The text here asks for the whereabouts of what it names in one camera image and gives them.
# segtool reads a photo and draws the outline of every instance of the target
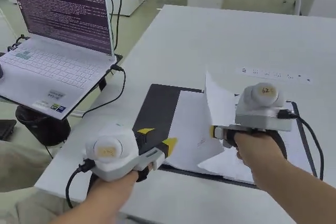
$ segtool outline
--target laptop sticker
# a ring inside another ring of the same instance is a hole
[[[52,110],[57,110],[59,107],[60,107],[59,104],[54,103],[50,108],[51,108]]]
[[[55,101],[60,100],[64,96],[65,96],[65,94],[63,94],[59,91],[53,90],[53,89],[50,90],[49,93],[48,93],[48,98],[52,98]]]
[[[33,107],[39,108],[41,110],[47,110],[50,108],[50,103],[46,101],[37,101],[33,103]]]
[[[60,106],[60,107],[58,107],[58,109],[56,110],[57,112],[59,112],[59,113],[63,113],[63,111],[66,109],[66,107],[64,107],[64,106]]]

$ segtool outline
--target sheet of paper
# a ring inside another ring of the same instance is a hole
[[[210,111],[211,125],[229,126],[235,123],[235,95],[218,86],[209,72],[206,73],[204,94]]]
[[[293,110],[291,103],[286,103],[286,109]],[[297,121],[292,121],[291,132],[279,132],[284,140],[288,161],[293,165],[312,174],[312,170],[300,136]],[[235,148],[225,149],[224,152],[203,161],[198,166],[202,169],[222,175],[224,178],[239,182],[254,184],[250,169],[236,156]]]
[[[209,136],[203,103],[203,93],[181,91],[169,132],[169,137],[177,138],[177,144],[165,163],[182,170],[213,174],[197,166],[224,150],[218,140]]]

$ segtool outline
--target laptop keyboard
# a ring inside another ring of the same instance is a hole
[[[97,66],[39,50],[17,48],[0,61],[83,89],[98,73]]]

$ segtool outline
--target white desk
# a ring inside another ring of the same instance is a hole
[[[124,95],[82,120],[36,187],[64,197],[94,131],[108,120],[132,127],[152,83],[202,89],[206,65],[217,82],[235,93],[262,81],[236,74],[237,67],[313,76],[313,85],[271,82],[297,102],[315,130],[326,158],[325,180],[336,186],[335,36],[335,19],[165,6],[122,65],[127,73]],[[115,75],[95,105],[117,95],[121,84],[122,74]],[[308,141],[318,169],[318,152],[310,136]],[[75,178],[73,199],[84,200],[89,177]],[[160,170],[135,186],[122,211],[163,223],[292,223],[265,192]]]

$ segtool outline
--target black folder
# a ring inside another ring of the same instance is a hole
[[[149,88],[149,91],[143,102],[139,115],[135,121],[133,130],[136,132],[144,128],[155,128],[155,131],[151,131],[149,133],[150,135],[147,138],[148,139],[147,145],[144,146],[141,150],[139,150],[140,155],[149,151],[153,147],[157,146],[160,142],[168,138],[170,127],[175,114],[176,105],[179,100],[181,91],[191,91],[198,93],[202,92],[202,90],[199,89],[180,88],[160,84],[152,84],[151,87]],[[291,104],[293,106],[294,113],[299,115],[297,104],[295,102],[291,102]],[[312,173],[315,177],[317,177],[316,169],[309,150],[307,138],[303,130],[303,125],[298,120],[297,123]],[[185,170],[176,169],[170,165],[162,165],[160,169],[187,176],[211,179],[219,182],[256,188],[255,185],[225,179],[219,175],[216,176],[216,175],[188,172]]]

